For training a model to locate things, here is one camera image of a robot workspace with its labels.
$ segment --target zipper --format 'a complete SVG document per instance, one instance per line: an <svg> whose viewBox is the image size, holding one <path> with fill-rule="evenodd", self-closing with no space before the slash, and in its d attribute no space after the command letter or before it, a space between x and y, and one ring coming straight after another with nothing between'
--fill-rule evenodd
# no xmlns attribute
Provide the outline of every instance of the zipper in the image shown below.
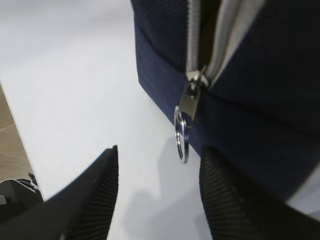
<svg viewBox="0 0 320 240"><path fill-rule="evenodd" d="M234 24L238 6L241 0L221 0L215 25L211 59L202 69L199 69L199 41L201 29L201 0L188 0L187 14L187 54L185 75L187 84L179 106L174 111L175 138L179 158L183 164L189 158L188 130L192 127L202 92L212 88L216 81L225 52L228 39ZM184 141L182 150L181 134Z"/></svg>

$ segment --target metal key ring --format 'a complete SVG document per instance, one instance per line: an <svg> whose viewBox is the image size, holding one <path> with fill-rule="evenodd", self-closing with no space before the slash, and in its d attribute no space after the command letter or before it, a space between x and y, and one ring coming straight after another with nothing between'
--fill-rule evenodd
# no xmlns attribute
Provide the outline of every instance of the metal key ring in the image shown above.
<svg viewBox="0 0 320 240"><path fill-rule="evenodd" d="M180 130L183 136L184 153L182 151ZM174 111L174 130L175 130L175 140L178 148L179 157L182 164L186 164L189 158L189 137L188 137L188 126L185 118L182 116L177 106Z"/></svg>

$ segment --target zipper slider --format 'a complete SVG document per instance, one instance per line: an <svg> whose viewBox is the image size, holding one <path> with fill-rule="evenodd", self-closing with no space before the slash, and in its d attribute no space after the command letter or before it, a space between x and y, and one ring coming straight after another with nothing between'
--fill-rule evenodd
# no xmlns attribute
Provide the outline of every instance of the zipper slider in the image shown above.
<svg viewBox="0 0 320 240"><path fill-rule="evenodd" d="M183 164L186 164L189 158L188 129L191 128L195 121L201 92L209 86L209 82L204 76L205 69L206 67L201 71L195 70L186 74L188 83L185 86L179 106L176 106L174 111L175 140L178 154ZM180 131L183 136L184 152L182 150Z"/></svg>

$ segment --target bag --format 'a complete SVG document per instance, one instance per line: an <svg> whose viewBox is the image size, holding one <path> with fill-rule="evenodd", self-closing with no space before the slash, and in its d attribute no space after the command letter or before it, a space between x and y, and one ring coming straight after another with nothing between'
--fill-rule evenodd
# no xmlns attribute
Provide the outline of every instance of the bag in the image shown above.
<svg viewBox="0 0 320 240"><path fill-rule="evenodd" d="M189 143L200 155L209 146L294 216L320 219L320 2L131 2L138 79L175 124L182 162ZM286 237L266 239L301 239Z"/></svg>

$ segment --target white table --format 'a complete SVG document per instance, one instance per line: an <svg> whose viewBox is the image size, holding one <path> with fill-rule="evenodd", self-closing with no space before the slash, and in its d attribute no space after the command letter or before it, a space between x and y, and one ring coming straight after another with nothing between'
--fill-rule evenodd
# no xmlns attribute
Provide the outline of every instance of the white table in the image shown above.
<svg viewBox="0 0 320 240"><path fill-rule="evenodd" d="M12 2L0 2L0 79L44 199L118 145L108 240L210 240L200 158L180 164L138 83L129 0Z"/></svg>

